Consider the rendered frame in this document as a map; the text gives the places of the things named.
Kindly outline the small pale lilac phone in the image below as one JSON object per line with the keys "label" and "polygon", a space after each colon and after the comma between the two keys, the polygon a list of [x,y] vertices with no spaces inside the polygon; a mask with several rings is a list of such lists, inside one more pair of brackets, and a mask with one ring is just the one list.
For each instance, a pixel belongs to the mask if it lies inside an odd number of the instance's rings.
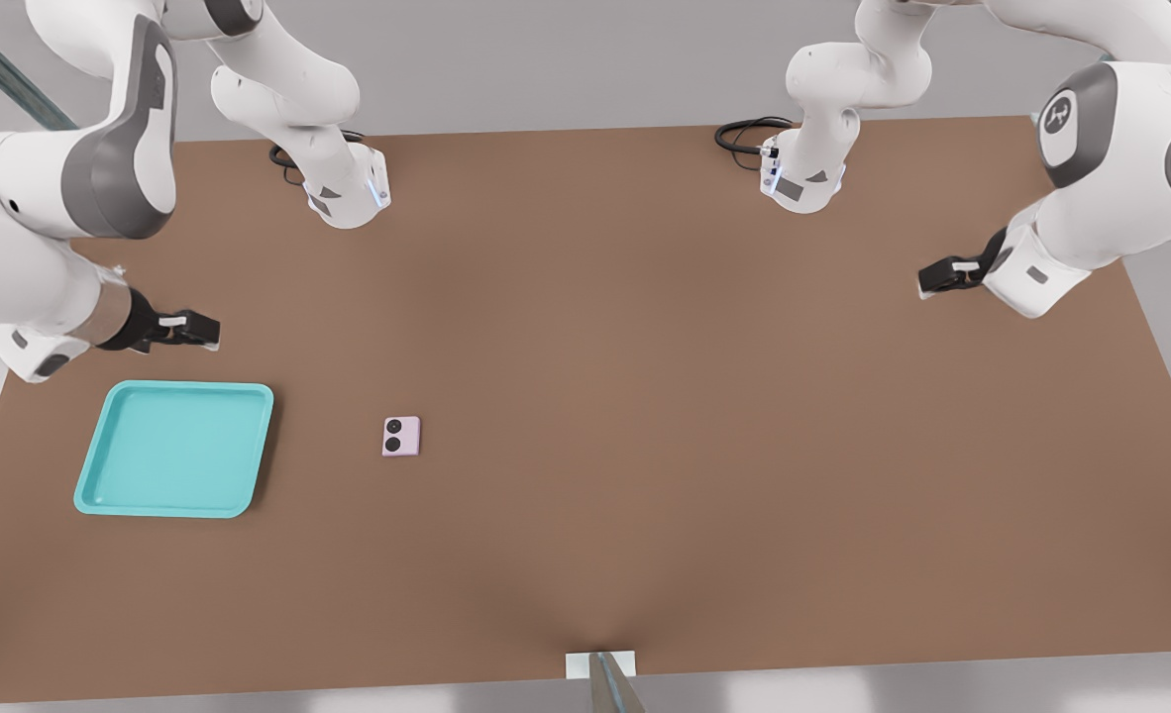
{"label": "small pale lilac phone", "polygon": [[422,450],[422,419],[418,416],[386,417],[382,430],[382,455],[418,455]]}

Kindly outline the pale blue-green tray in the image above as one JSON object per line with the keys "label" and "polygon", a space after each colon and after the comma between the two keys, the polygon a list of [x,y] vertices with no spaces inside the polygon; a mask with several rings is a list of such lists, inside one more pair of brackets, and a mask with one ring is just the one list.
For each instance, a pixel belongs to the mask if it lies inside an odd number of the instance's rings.
{"label": "pale blue-green tray", "polygon": [[109,516],[240,516],[254,500],[273,407],[272,389],[258,383],[115,384],[75,484],[75,509]]}

